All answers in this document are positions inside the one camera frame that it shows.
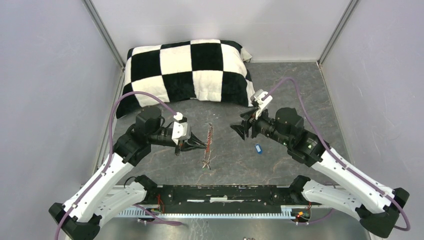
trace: small blue block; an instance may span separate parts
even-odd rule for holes
[[[256,152],[257,152],[258,154],[262,154],[262,147],[261,147],[261,145],[259,145],[259,143],[256,143],[256,144],[254,145],[254,149],[256,149]]]

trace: gray speckled surface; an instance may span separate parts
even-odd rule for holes
[[[269,91],[283,76],[295,78],[300,86],[306,110],[319,128],[325,140],[342,156],[346,156],[339,125],[333,106],[316,63],[247,63],[255,90]],[[296,108],[303,112],[297,99],[295,88],[287,82],[272,95],[269,105],[270,117],[282,107]],[[174,155],[172,147],[152,146],[152,152],[145,157],[118,184],[123,184],[130,176],[145,174],[158,184],[195,185],[195,184],[278,184],[289,185],[297,175],[308,176],[318,182],[329,181],[325,175],[291,159],[286,148],[264,136],[243,141],[230,124],[239,122],[239,115],[247,108],[221,102],[198,101],[195,99],[169,104],[176,112],[183,113],[192,132],[205,141],[208,123],[214,127],[211,144],[209,169],[202,169],[204,151],[192,150]],[[162,109],[167,125],[172,116]],[[135,122],[138,112],[122,117],[116,123],[114,141]],[[305,123],[305,128],[312,131]],[[257,154],[254,144],[259,143],[263,154]]]

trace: purple cable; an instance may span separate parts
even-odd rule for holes
[[[114,122],[114,116],[115,116],[115,112],[117,110],[117,107],[118,107],[119,103],[122,101],[122,99],[124,99],[124,98],[126,98],[128,96],[131,96],[131,95],[136,95],[136,94],[141,94],[141,95],[146,95],[148,97],[151,97],[152,99],[154,99],[158,103],[160,103],[162,106],[164,106],[168,111],[170,111],[172,113],[172,115],[174,115],[174,116],[177,115],[177,113],[174,110],[172,110],[166,103],[164,103],[162,100],[160,100],[155,95],[150,94],[148,92],[144,92],[144,91],[130,91],[130,92],[125,93],[124,95],[122,95],[120,98],[118,98],[118,100],[116,100],[116,102],[113,104],[112,110],[110,111],[110,115],[109,115],[109,124],[108,124],[108,128],[109,128],[109,137],[108,137],[109,138],[109,158],[107,159],[107,162],[104,165],[103,170],[101,171],[102,174],[104,174],[107,171],[107,169],[109,168],[109,165],[112,162],[112,155],[114,154],[114,148],[113,148],[113,141],[114,140],[113,140],[113,134],[112,134],[112,123]],[[100,178],[102,177],[102,174],[99,174],[94,179],[94,181],[90,185],[88,185],[88,187],[79,195],[79,197],[75,200],[75,202],[73,204],[78,205],[78,203],[88,193],[88,191],[90,189],[92,189],[93,186],[100,180]],[[60,220],[60,222],[57,224],[56,232],[54,234],[54,239],[55,240],[58,240],[59,239],[59,233],[61,232],[62,225],[64,224],[64,222],[65,222],[66,218],[69,216],[69,214],[71,214],[72,210],[74,210],[74,207],[71,206],[68,209],[68,211],[65,212],[65,214],[63,215],[63,217]]]
[[[339,163],[343,168],[346,168],[346,164],[344,162],[341,161],[341,159],[339,159],[329,148],[329,146],[327,146],[326,142],[324,141],[323,136],[321,135],[320,131],[318,130],[317,126],[315,126],[315,124],[312,122],[312,119],[309,117],[308,113],[306,112],[305,109],[305,104],[302,100],[301,97],[301,91],[299,90],[299,85],[296,82],[296,80],[294,80],[292,77],[284,77],[283,79],[281,79],[277,85],[275,85],[269,92],[267,95],[265,95],[262,100],[267,99],[281,84],[283,84],[285,81],[291,81],[294,84],[294,88],[296,89],[296,93],[297,93],[297,97],[299,98],[299,102],[300,105],[302,107],[303,113],[307,119],[307,121],[309,122],[310,126],[313,128],[313,130],[315,131],[316,135],[318,136],[319,141],[322,143],[322,145],[324,146],[325,150],[327,150],[327,152],[335,159],[335,161],[337,163]],[[351,168],[347,168],[347,170],[349,172],[351,172],[355,177],[359,178],[360,180],[362,180],[364,183],[366,183],[367,185],[369,185],[370,187],[372,187],[374,190],[376,190],[380,195],[386,197],[393,205],[396,206],[397,210],[399,210],[400,214],[402,215],[403,219],[405,220],[405,224],[406,227],[400,227],[400,226],[394,226],[395,229],[398,230],[402,230],[402,231],[409,231],[411,229],[411,224],[410,221],[407,217],[407,214],[405,213],[405,211],[402,209],[402,207],[399,205],[399,203],[397,203],[392,197],[390,197],[389,195],[386,195],[386,193],[381,190],[380,188],[378,188],[377,186],[375,186],[374,184],[372,184],[370,181],[368,181],[367,179],[365,179],[363,176],[361,176],[359,173],[357,173],[356,171],[354,171]]]
[[[160,219],[159,217],[155,216],[153,213],[147,211],[147,209],[145,209],[144,207],[142,207],[140,205],[134,204],[133,206],[143,210],[146,214],[152,216],[154,219],[159,221],[159,222],[146,221],[147,224],[166,224],[166,225],[170,225],[170,226],[181,226],[181,225],[183,225],[183,223],[180,222],[180,221],[164,221],[163,219]]]
[[[321,221],[324,221],[326,219],[328,219],[332,214],[334,213],[334,208],[332,208],[327,215],[321,217],[320,219],[317,220],[313,220],[313,221],[308,221],[308,222],[298,222],[297,225],[311,225],[311,224],[317,224]]]

